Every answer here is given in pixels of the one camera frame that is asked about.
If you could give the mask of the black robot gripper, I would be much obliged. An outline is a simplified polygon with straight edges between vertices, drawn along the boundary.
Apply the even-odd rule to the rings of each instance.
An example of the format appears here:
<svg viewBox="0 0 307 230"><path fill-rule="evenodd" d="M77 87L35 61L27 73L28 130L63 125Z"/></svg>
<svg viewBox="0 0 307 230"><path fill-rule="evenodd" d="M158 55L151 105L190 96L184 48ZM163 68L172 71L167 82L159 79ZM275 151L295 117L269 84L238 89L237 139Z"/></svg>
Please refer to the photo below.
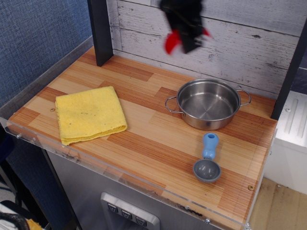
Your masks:
<svg viewBox="0 0 307 230"><path fill-rule="evenodd" d="M159 7L165 13L170 28L179 30L184 54L202 45L201 37L206 30L201 21L201 0L161 0Z"/></svg>

